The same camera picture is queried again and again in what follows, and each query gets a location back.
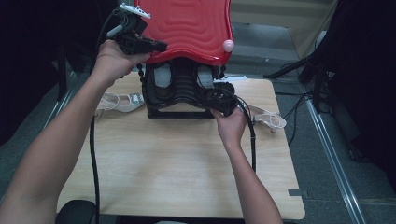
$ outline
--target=black cable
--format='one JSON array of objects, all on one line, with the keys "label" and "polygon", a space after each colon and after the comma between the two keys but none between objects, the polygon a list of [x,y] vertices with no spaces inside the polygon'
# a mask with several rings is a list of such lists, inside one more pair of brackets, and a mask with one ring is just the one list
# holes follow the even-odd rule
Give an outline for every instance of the black cable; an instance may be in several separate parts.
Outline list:
[{"label": "black cable", "polygon": [[251,118],[251,112],[250,112],[250,108],[248,107],[247,102],[246,102],[244,99],[242,99],[241,97],[239,97],[239,96],[236,96],[236,97],[237,97],[240,101],[242,101],[242,104],[245,105],[245,107],[247,107],[248,116]]},{"label": "black cable", "polygon": [[94,147],[94,129],[95,129],[95,117],[91,120],[90,128],[90,150],[91,150],[91,161],[93,169],[93,183],[95,186],[95,224],[99,224],[100,215],[100,192],[99,192],[99,175],[96,165],[95,147]]},{"label": "black cable", "polygon": [[[107,17],[105,23],[103,24],[103,26],[102,26],[102,28],[101,28],[101,30],[100,30],[100,32],[99,32],[98,39],[96,40],[96,45],[95,45],[95,50],[96,50],[95,55],[96,55],[96,56],[97,56],[98,53],[99,53],[99,47],[100,47],[100,45],[101,45],[101,43],[102,43],[103,35],[104,35],[104,32],[105,32],[105,29],[106,29],[106,27],[107,27],[108,22],[110,21],[110,19],[111,19],[114,15],[117,15],[118,13],[120,13],[120,11],[119,11],[118,9],[114,9],[114,10],[112,11],[112,13],[110,13],[110,15],[108,15],[108,17]],[[93,59],[93,64],[92,64],[92,66],[91,66],[91,71],[93,70],[93,67],[95,66],[95,63],[96,63],[96,58]]]},{"label": "black cable", "polygon": [[248,106],[246,103],[242,104],[241,101],[238,100],[239,107],[244,111],[245,118],[247,120],[247,126],[250,129],[250,144],[251,144],[251,168],[256,173],[256,134],[253,128],[253,122],[251,121],[250,110],[249,112],[245,109],[244,104]]},{"label": "black cable", "polygon": [[293,142],[295,134],[297,132],[297,111],[298,111],[298,107],[300,107],[303,104],[303,102],[306,102],[307,100],[310,100],[312,98],[312,94],[311,94],[311,92],[309,92],[309,93],[276,92],[276,94],[278,94],[278,95],[289,95],[289,96],[300,96],[299,100],[293,106],[293,108],[283,117],[285,120],[288,120],[290,115],[294,112],[294,116],[293,116],[293,119],[294,119],[294,121],[293,121],[293,132],[292,132],[291,138],[290,138],[290,140],[288,142],[288,145],[290,146],[291,143]]}]

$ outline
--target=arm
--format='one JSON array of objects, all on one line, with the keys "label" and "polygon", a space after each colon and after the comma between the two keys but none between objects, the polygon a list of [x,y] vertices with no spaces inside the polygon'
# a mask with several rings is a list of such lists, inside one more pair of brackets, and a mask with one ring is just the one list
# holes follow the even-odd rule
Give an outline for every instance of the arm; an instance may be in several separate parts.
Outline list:
[{"label": "arm", "polygon": [[59,195],[76,165],[102,95],[148,57],[124,55],[114,41],[101,46],[86,83],[24,154],[0,204],[0,223],[55,222]]},{"label": "arm", "polygon": [[241,147],[246,127],[244,114],[239,110],[229,117],[212,110],[218,123],[219,135],[230,157],[239,194],[239,201],[246,223],[283,223],[276,204],[265,186],[256,176]]}]

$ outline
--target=tabletop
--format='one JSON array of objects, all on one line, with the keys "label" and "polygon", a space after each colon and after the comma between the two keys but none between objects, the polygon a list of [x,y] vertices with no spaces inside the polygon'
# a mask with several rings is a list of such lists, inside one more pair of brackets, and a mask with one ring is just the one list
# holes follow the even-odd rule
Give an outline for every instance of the tabletop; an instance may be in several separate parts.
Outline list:
[{"label": "tabletop", "polygon": [[[233,83],[249,105],[277,112],[269,80]],[[121,78],[107,91],[141,93],[137,73]],[[195,110],[173,105],[169,110]],[[257,175],[284,219],[302,219],[302,197],[283,129],[272,133],[262,123],[256,133]],[[95,123],[101,213],[154,217],[240,218],[242,211],[233,170],[214,119],[149,119],[143,105],[130,113],[103,111]],[[242,147],[251,161],[248,127]],[[61,193],[58,210],[71,200],[94,202],[89,135]]]}]

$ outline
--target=red plastic lid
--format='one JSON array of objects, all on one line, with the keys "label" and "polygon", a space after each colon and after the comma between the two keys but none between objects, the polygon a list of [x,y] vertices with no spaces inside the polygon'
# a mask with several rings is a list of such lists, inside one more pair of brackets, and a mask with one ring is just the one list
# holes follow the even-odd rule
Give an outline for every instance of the red plastic lid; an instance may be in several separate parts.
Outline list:
[{"label": "red plastic lid", "polygon": [[151,15],[143,35],[168,44],[165,52],[154,52],[147,63],[186,57],[209,65],[226,64],[231,52],[225,40],[233,40],[230,0],[135,0]]}]

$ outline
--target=hand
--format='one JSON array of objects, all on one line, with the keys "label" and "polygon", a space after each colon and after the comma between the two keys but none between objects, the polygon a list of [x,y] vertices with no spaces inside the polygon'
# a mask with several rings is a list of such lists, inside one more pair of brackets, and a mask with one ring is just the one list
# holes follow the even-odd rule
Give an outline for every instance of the hand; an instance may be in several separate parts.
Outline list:
[{"label": "hand", "polygon": [[210,110],[218,123],[220,138],[226,149],[240,146],[247,121],[245,115],[237,107],[229,117],[224,117],[218,110]]},{"label": "hand", "polygon": [[120,77],[131,73],[132,68],[146,61],[149,54],[124,54],[114,40],[107,40],[99,48],[92,74],[109,87]]}]

